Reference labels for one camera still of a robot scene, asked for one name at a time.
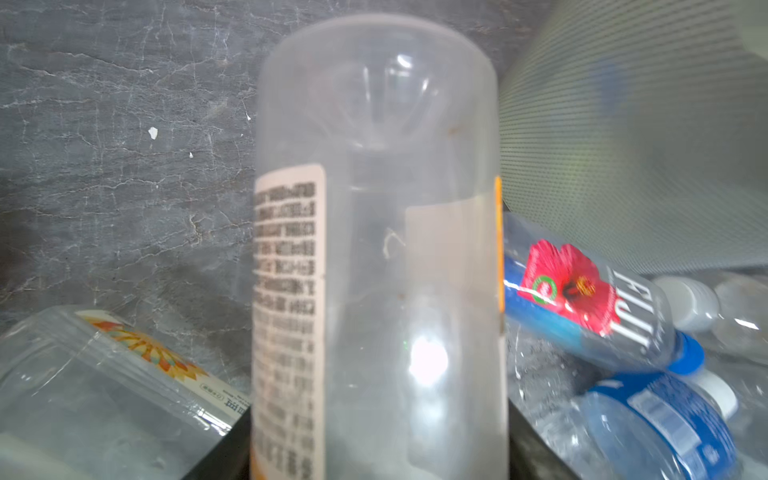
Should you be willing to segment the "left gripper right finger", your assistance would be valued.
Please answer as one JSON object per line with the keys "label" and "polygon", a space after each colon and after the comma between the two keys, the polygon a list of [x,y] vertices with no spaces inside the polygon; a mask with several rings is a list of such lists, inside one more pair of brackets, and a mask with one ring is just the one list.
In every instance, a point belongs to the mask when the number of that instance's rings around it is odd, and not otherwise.
{"label": "left gripper right finger", "polygon": [[508,441],[510,480],[578,479],[511,401],[508,402]]}

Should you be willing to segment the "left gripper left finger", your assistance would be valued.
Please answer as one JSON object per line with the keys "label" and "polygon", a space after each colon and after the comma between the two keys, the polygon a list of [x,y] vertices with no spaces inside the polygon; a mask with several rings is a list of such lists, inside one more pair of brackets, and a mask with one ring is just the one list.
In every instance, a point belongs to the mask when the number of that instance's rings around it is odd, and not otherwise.
{"label": "left gripper left finger", "polygon": [[200,460],[183,480],[248,480],[250,478],[251,408]]}

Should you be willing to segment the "crushed bottle blue label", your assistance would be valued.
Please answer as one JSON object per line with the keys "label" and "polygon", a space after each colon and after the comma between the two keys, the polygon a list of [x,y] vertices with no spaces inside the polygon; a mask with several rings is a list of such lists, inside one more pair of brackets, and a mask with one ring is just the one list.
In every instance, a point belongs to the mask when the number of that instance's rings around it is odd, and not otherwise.
{"label": "crushed bottle blue label", "polygon": [[618,374],[534,424],[580,479],[733,479],[733,389],[701,369],[689,376]]}

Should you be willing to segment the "bottle green red neck label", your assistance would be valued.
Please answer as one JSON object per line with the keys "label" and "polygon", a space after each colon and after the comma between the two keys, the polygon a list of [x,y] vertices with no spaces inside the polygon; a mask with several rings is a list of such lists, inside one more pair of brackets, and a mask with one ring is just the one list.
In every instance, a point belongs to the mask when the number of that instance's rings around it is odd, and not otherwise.
{"label": "bottle green red neck label", "polygon": [[180,479],[249,405],[107,311],[51,307],[1,337],[1,475]]}

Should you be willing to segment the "clear bottle white orange label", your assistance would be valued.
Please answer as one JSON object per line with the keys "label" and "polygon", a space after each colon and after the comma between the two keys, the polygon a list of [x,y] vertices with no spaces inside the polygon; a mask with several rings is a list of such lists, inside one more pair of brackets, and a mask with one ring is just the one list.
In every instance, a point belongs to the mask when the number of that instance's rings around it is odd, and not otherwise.
{"label": "clear bottle white orange label", "polygon": [[444,26],[302,29],[259,79],[254,479],[509,475],[497,75]]}

